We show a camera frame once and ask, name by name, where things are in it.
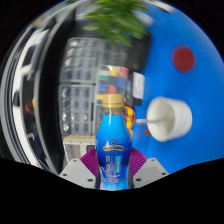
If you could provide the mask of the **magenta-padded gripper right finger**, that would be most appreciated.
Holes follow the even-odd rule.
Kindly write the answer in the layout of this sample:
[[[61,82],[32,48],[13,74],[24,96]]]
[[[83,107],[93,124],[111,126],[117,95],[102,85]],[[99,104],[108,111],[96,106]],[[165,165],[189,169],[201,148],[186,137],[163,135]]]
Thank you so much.
[[[128,168],[130,189],[141,188],[167,175],[168,172],[156,158],[147,158],[139,150],[132,149]]]

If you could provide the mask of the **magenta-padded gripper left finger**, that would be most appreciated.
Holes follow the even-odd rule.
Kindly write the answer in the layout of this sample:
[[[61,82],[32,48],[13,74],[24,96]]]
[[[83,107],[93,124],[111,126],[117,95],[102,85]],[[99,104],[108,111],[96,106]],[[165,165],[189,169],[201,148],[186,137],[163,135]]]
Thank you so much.
[[[78,186],[99,188],[99,165],[96,150],[91,149],[80,159],[72,159],[60,173],[60,177]]]

